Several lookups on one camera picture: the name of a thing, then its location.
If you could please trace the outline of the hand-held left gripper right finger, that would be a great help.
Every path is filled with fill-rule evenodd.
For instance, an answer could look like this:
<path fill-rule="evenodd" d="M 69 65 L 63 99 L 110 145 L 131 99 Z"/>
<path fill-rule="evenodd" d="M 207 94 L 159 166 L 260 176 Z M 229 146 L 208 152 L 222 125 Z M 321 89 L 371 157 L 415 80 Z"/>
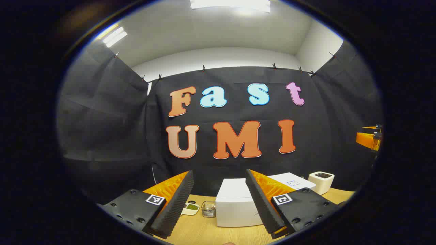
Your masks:
<path fill-rule="evenodd" d="M 337 205 L 307 187 L 295 190 L 252 169 L 246 169 L 246 185 L 273 239 L 306 230 L 345 204 Z"/>

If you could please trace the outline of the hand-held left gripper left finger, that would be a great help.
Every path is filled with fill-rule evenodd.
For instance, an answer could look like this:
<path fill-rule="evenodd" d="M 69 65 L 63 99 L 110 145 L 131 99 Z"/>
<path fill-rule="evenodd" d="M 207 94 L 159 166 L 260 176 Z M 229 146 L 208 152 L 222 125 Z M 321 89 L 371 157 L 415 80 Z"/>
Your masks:
<path fill-rule="evenodd" d="M 171 236 L 193 186 L 193 171 L 185 171 L 143 191 L 130 189 L 98 206 L 133 230 L 166 239 Z"/>

